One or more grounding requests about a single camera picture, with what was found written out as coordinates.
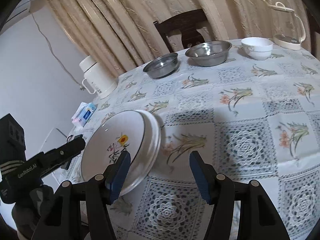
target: chair back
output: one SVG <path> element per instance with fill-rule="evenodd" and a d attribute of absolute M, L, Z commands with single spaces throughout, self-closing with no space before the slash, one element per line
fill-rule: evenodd
<path fill-rule="evenodd" d="M 204 11 L 202 9 L 197 9 L 180 13 L 161 23 L 155 21 L 153 24 L 160 33 L 169 51 L 173 52 L 166 33 L 174 30 L 180 30 L 183 47 L 185 49 L 191 48 L 194 45 L 204 42 L 204 38 L 196 29 L 196 23 L 204 21 L 207 21 Z"/>

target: glass kettle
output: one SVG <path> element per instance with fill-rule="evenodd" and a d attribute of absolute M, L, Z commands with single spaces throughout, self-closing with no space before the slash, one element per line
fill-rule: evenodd
<path fill-rule="evenodd" d="M 285 7 L 281 2 L 269 5 L 273 22 L 273 42 L 283 48 L 299 50 L 301 43 L 306 39 L 306 30 L 301 18 L 291 8 Z M 299 36 L 298 24 L 302 36 Z"/>

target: plate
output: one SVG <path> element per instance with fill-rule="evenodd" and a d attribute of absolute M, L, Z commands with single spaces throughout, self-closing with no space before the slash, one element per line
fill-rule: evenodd
<path fill-rule="evenodd" d="M 145 110 L 135 110 L 145 121 L 145 136 L 134 162 L 131 163 L 127 178 L 124 181 L 120 196 L 133 190 L 144 180 L 151 170 L 158 155 L 161 143 L 161 130 L 158 121 Z"/>
<path fill-rule="evenodd" d="M 130 153 L 132 165 L 144 133 L 145 121 L 139 112 L 123 111 L 106 120 L 84 149 L 81 160 L 84 180 L 88 181 L 96 174 L 103 173 L 108 165 L 116 162 L 124 148 Z"/>

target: air conditioner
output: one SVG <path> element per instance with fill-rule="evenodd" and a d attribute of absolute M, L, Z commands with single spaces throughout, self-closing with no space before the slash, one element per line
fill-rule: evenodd
<path fill-rule="evenodd" d="M 4 24 L 0 35 L 10 28 L 12 25 L 23 19 L 24 17 L 28 16 L 30 14 L 30 5 L 31 0 L 21 0 L 20 3 L 16 6 L 16 8 L 13 10 L 12 14 L 8 17 L 6 23 Z"/>

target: white ceramic bowl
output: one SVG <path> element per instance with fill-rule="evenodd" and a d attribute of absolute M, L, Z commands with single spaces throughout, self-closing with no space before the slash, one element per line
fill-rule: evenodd
<path fill-rule="evenodd" d="M 265 60 L 271 56 L 273 42 L 259 37 L 249 37 L 241 40 L 246 54 L 256 60 Z"/>

